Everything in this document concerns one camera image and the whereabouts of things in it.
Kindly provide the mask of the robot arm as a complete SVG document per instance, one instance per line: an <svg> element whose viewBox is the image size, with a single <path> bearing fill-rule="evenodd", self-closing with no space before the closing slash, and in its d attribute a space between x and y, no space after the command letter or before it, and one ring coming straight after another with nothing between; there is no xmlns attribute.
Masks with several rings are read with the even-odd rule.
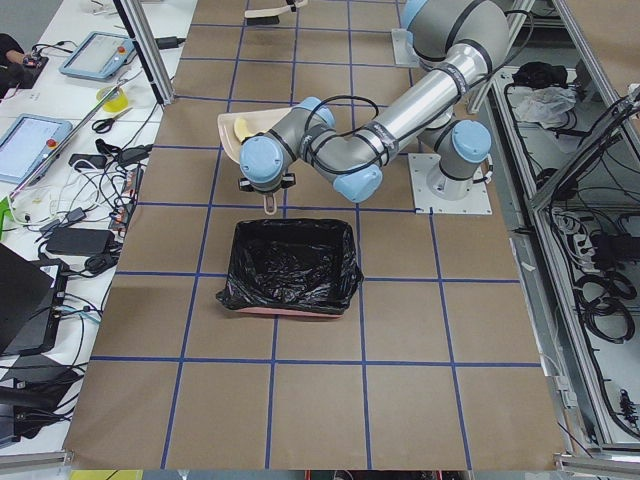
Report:
<svg viewBox="0 0 640 480"><path fill-rule="evenodd" d="M492 1L409 1L401 25L425 65L424 77L371 121L341 135L326 102L308 97L263 133L244 140L239 153L242 191L264 197L294 185L290 165L301 160L353 203L371 197L383 168L415 139L440 159L428 187L446 200L465 196L492 140L479 122L456 120L454 105L488 80L508 53L505 12Z"/></svg>

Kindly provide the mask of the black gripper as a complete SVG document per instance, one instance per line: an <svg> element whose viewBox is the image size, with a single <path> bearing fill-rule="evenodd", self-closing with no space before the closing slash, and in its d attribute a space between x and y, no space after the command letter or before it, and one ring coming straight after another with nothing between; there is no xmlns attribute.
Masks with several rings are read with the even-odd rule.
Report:
<svg viewBox="0 0 640 480"><path fill-rule="evenodd" d="M275 178L258 182L242 177L238 180L238 188L243 192L256 192L262 195L275 194L280 189L288 189L296 184L294 173L277 175Z"/></svg>

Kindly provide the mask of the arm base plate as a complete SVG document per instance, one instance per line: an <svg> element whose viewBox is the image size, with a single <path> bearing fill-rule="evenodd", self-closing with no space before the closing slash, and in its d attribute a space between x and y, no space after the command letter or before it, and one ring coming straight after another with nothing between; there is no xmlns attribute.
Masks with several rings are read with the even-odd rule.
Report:
<svg viewBox="0 0 640 480"><path fill-rule="evenodd" d="M484 175L480 167L467 180L452 180L440 169L437 154L408 156L414 210L418 214L492 214Z"/></svg>
<svg viewBox="0 0 640 480"><path fill-rule="evenodd" d="M421 68L422 62L413 47L413 34L403 28L391 30L395 64L405 68Z"/></svg>

